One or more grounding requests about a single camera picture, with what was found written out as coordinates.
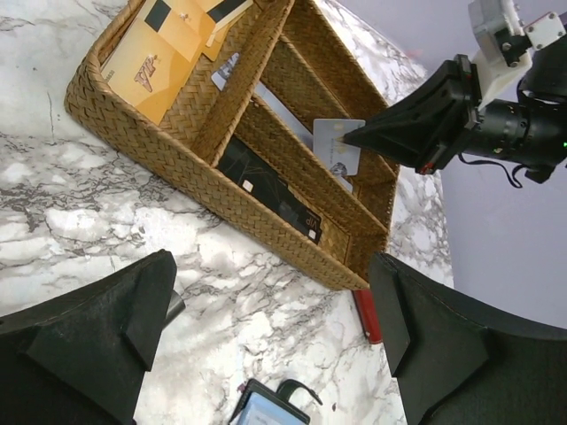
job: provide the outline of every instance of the wicker basket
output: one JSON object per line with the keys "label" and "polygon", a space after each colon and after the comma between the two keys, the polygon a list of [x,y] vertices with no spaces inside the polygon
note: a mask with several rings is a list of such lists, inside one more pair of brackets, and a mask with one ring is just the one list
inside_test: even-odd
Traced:
{"label": "wicker basket", "polygon": [[[317,6],[312,0],[256,0],[230,29],[217,60],[201,55],[156,126],[116,96],[100,71],[142,2],[131,0],[90,49],[67,89],[66,110],[325,286],[368,288],[370,254],[387,242],[398,167],[363,152],[351,195],[254,95],[261,80],[310,130],[315,118],[367,119],[386,107]],[[235,52],[239,60],[220,92],[211,76]],[[322,217],[318,244],[215,169],[233,134]]]}

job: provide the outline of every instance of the marble surface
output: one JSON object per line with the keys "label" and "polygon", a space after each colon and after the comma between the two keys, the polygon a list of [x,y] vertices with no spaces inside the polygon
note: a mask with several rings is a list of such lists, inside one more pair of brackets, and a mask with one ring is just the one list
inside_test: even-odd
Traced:
{"label": "marble surface", "polygon": [[[67,83],[124,0],[0,3],[0,315],[76,289],[161,248],[187,309],[161,338],[136,419],[226,423],[238,387],[300,379],[318,424],[404,423],[382,345],[350,292],[329,292],[74,123]],[[393,103],[425,72],[330,0],[319,2]],[[400,176],[390,252],[452,285],[438,176]]]}

